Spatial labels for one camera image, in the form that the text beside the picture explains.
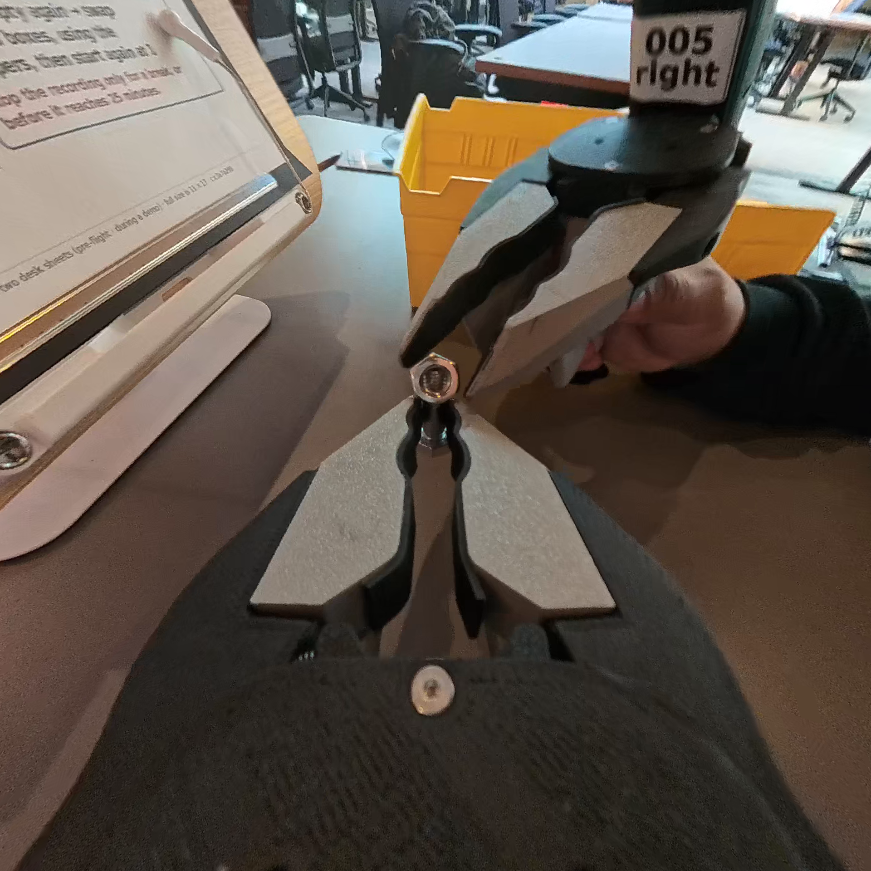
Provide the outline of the yellow plastic bin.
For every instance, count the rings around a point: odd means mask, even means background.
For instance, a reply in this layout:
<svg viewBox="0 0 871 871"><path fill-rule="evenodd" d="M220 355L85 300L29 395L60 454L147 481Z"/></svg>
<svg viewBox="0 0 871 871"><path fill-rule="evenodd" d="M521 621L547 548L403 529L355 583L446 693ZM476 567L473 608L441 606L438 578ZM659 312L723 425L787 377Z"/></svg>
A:
<svg viewBox="0 0 871 871"><path fill-rule="evenodd" d="M626 113L473 98L456 98L443 110L418 95L395 168L412 308L422 303L463 220L492 180L575 126ZM797 274L834 219L830 209L741 200L713 259L737 279Z"/></svg>

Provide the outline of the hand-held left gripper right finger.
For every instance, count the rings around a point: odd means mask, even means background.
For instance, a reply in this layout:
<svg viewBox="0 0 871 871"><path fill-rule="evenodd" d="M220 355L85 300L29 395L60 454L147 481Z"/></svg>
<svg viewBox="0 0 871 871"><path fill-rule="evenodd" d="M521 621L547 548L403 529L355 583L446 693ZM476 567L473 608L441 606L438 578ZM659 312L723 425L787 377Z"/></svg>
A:
<svg viewBox="0 0 871 871"><path fill-rule="evenodd" d="M550 471L464 405L450 428L455 600L470 637L616 602Z"/></svg>

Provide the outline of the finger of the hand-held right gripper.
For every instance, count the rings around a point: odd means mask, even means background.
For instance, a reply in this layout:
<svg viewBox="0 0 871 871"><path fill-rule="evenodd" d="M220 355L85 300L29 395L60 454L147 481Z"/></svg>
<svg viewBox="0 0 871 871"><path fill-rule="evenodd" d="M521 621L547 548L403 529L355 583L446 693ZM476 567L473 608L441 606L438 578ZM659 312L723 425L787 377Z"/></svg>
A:
<svg viewBox="0 0 871 871"><path fill-rule="evenodd" d="M522 181L463 228L442 263L401 343L411 368L481 307L496 287L556 264L563 224L546 185Z"/></svg>
<svg viewBox="0 0 871 871"><path fill-rule="evenodd" d="M570 220L554 271L545 273L550 256L541 256L466 316L482 357L465 396L520 386L544 371L565 387L589 344L626 308L632 270L680 214L675 206L629 204L600 211L582 232L581 220Z"/></svg>

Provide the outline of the brown top desk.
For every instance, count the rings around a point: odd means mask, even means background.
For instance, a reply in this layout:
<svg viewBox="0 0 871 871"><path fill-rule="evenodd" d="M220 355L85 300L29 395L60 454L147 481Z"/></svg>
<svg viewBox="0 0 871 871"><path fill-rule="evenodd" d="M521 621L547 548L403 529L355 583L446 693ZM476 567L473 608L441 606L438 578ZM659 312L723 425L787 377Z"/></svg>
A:
<svg viewBox="0 0 871 871"><path fill-rule="evenodd" d="M509 99L576 104L626 103L631 17L564 19L475 60Z"/></svg>

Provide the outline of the silver hex nut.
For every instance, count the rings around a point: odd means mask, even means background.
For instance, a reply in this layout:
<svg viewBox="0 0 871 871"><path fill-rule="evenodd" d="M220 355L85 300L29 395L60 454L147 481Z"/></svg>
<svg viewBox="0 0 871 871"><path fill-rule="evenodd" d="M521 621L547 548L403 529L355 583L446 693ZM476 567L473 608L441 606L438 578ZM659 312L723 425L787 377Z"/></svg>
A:
<svg viewBox="0 0 871 871"><path fill-rule="evenodd" d="M460 386L455 363L441 354L430 353L409 369L414 395L429 405L451 401Z"/></svg>

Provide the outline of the instruction sheet on stand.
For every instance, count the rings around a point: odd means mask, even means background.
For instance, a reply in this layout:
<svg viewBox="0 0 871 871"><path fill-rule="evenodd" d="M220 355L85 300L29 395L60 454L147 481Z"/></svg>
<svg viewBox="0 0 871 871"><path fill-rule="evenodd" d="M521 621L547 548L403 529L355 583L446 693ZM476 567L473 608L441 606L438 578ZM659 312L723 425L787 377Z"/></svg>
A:
<svg viewBox="0 0 871 871"><path fill-rule="evenodd" d="M313 212L284 162L33 322L7 333L1 323L1 430L33 452L1 471L2 561L69 529L262 333L268 307L238 292L320 211L313 151L234 6L193 4L294 156Z"/></svg>

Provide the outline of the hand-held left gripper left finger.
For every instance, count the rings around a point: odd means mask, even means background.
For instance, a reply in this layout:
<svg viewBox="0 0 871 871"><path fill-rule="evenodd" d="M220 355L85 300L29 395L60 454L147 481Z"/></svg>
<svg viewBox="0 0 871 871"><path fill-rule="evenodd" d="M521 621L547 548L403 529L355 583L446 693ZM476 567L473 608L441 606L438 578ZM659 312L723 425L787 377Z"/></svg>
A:
<svg viewBox="0 0 871 871"><path fill-rule="evenodd" d="M416 533L415 403L406 398L333 452L249 600L272 616L381 630L408 602Z"/></svg>

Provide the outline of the person's right hand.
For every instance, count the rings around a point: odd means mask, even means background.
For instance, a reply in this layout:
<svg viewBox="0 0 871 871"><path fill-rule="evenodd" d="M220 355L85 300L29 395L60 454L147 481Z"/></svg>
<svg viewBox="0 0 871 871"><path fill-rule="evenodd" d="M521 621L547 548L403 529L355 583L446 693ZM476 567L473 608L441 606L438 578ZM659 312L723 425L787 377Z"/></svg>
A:
<svg viewBox="0 0 871 871"><path fill-rule="evenodd" d="M710 360L746 320L741 286L713 258L660 275L600 338L588 344L577 374L615 367L650 374Z"/></svg>

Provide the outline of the person's right forearm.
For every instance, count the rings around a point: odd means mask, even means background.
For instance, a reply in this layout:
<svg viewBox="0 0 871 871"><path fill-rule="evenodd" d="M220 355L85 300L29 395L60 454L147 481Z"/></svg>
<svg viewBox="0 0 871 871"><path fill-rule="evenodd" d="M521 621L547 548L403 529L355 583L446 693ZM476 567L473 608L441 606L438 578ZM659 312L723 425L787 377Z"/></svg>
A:
<svg viewBox="0 0 871 871"><path fill-rule="evenodd" d="M738 285L745 320L722 351L642 380L736 421L869 437L869 299L843 282L783 274Z"/></svg>

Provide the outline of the silver hex bolt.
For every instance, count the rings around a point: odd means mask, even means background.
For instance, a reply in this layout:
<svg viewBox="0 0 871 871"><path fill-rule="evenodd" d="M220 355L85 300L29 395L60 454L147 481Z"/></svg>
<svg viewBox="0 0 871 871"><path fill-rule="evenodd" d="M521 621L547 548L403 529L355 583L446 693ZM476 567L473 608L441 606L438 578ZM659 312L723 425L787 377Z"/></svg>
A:
<svg viewBox="0 0 871 871"><path fill-rule="evenodd" d="M419 419L419 445L432 451L446 447L455 422L453 401L429 402L416 398L415 409Z"/></svg>

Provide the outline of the printed instruction sheet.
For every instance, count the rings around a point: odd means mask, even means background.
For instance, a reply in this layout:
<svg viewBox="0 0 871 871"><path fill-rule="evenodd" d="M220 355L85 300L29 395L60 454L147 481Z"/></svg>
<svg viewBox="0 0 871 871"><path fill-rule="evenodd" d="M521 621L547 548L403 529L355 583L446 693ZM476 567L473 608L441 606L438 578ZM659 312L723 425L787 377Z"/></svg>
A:
<svg viewBox="0 0 871 871"><path fill-rule="evenodd" d="M1 323L58 300L284 158L193 2L2 2Z"/></svg>

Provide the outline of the black office chair with jacket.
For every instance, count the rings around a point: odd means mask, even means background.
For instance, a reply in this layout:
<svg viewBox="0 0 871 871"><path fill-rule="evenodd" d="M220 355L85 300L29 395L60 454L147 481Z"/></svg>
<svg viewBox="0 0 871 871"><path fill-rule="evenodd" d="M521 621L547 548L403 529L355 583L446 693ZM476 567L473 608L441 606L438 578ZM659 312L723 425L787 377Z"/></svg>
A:
<svg viewBox="0 0 871 871"><path fill-rule="evenodd" d="M391 71L390 116L404 128L422 94L432 108L449 109L456 98L484 98L487 76L455 34L455 23L437 2L411 2L387 57Z"/></svg>

